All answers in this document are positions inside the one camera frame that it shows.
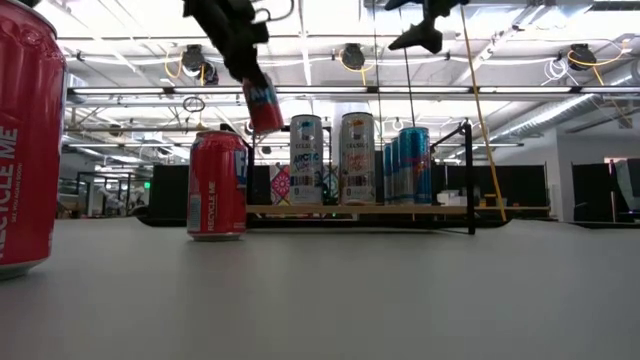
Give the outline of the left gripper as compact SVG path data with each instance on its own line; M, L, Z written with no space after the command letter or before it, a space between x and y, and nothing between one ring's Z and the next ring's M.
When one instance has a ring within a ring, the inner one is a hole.
M192 17L223 55L233 79L261 83L257 44L269 41L265 22L255 23L250 0L183 0L183 16Z

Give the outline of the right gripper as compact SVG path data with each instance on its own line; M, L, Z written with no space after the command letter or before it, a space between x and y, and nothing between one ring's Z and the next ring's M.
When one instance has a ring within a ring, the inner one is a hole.
M388 0L384 6L386 11L398 9L416 0ZM424 19L418 25L411 25L389 46L389 50L400 50L413 46L421 46L432 54L442 50L443 34L435 28L435 19L448 17L456 6L467 5L470 0L419 0L422 5Z

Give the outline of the red Fanta strawberry can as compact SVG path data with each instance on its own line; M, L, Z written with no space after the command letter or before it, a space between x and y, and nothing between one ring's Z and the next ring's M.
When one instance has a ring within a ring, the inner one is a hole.
M0 280L50 256L57 213L68 71L33 6L0 0Z
M237 240L246 230L248 150L230 131L200 132L190 149L187 233L196 241Z
M243 93L250 114L253 132L258 135L280 131L284 127L276 89L268 75L264 75L266 86L254 85L243 80Z

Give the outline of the black-top white Celsius can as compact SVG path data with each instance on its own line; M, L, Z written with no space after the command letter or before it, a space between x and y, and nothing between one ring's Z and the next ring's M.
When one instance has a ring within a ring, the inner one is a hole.
M320 205L323 190L323 129L316 115L296 115L290 123L290 201Z
M340 130L340 202L370 205L376 201L374 120L370 113L342 117Z

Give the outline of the black partition panel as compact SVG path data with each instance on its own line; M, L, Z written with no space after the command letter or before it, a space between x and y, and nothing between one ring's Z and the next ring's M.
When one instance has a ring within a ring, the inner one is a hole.
M605 163L572 165L575 222L612 222L613 190Z
M271 205L271 182L268 166L255 165L250 179L252 200L257 205ZM138 219L151 227L187 228L189 214L188 165L156 165L151 181L148 214Z
M550 205L547 199L547 182L543 165L495 166L502 195L505 215L508 219L547 219ZM498 194L491 168L473 167L473 201L476 209L488 208L488 216L500 219ZM433 200L443 190L467 191L465 165L433 164L431 168Z

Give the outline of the white boxes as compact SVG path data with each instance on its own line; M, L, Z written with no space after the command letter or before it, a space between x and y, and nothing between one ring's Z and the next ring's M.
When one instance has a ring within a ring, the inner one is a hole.
M436 196L442 206L466 206L468 204L466 192L459 189L443 190Z

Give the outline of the black metal rack frame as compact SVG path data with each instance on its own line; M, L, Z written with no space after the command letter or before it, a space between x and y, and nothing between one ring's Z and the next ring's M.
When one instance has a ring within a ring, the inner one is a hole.
M133 172L79 172L75 178L78 211L81 217L127 217L147 206L150 176Z

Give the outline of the silver ventilation duct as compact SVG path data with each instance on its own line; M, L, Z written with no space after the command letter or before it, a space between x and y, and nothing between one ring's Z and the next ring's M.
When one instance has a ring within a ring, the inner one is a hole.
M628 64L609 72L613 81L605 83L605 88L623 87L623 94L640 94L640 58L636 58ZM507 139L524 138L530 134L544 131L569 120L588 114L603 107L605 97L609 91L596 90L595 92L579 92L570 98L559 102L551 102L541 105L534 110L519 116L491 132L491 142Z

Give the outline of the wooden shelf with black frame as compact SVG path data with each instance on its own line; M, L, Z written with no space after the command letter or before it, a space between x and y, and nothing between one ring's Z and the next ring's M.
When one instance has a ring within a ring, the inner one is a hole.
M470 235L482 225L474 205L472 126L465 122L446 137L464 136L466 204L462 205L260 205L255 202L255 147L248 148L247 222L249 229L283 227L399 228L437 230L465 227Z

